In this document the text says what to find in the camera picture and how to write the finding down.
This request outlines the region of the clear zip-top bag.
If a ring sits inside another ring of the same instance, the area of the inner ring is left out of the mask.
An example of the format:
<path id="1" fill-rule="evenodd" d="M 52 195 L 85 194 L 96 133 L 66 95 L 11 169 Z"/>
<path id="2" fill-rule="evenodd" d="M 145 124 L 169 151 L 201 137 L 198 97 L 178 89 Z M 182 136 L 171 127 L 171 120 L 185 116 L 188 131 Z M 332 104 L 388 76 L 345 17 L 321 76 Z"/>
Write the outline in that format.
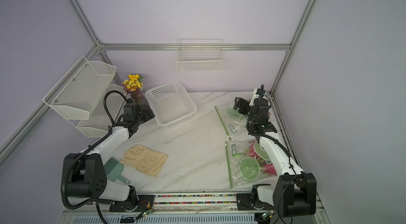
<path id="1" fill-rule="evenodd" d="M 247 150 L 251 141 L 253 140 L 225 142 L 228 177 L 232 189 L 246 188 L 277 176 L 263 174 L 257 160 L 247 156 Z M 262 157 L 270 160 L 266 152 Z"/>
<path id="2" fill-rule="evenodd" d="M 248 141 L 252 138 L 246 129 L 248 117 L 236 111 L 233 105 L 218 105 L 215 111 L 229 141 Z"/>

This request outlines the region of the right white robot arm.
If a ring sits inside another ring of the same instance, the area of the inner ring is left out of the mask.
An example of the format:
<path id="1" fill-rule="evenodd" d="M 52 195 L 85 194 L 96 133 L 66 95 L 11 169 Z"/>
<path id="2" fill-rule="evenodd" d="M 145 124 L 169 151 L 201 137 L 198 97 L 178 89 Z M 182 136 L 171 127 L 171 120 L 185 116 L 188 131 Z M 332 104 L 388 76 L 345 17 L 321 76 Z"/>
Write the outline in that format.
<path id="1" fill-rule="evenodd" d="M 272 206 L 280 218 L 315 214 L 316 178 L 312 173 L 306 173 L 277 139 L 277 129 L 269 121 L 268 100 L 259 95 L 254 95 L 250 101 L 236 97 L 233 108 L 247 116 L 248 134 L 254 136 L 265 150 L 278 176 L 275 187 L 269 184 L 255 184 L 252 187 L 251 206 L 260 209 Z"/>

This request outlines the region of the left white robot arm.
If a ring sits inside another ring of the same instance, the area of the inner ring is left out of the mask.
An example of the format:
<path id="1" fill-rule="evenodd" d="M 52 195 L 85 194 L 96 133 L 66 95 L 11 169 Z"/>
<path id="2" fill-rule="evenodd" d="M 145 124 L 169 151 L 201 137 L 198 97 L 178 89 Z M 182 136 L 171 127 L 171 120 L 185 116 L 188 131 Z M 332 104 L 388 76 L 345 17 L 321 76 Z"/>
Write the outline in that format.
<path id="1" fill-rule="evenodd" d="M 118 94 L 124 100 L 123 114 L 117 119 L 107 106 L 111 94 Z M 103 98 L 103 108 L 111 122 L 107 133 L 88 148 L 68 154 L 63 160 L 60 193 L 68 210 L 90 202 L 124 202 L 133 208 L 140 203 L 135 188 L 121 175 L 119 161 L 110 155 L 155 115 L 147 101 L 126 98 L 120 91 L 108 91 Z"/>

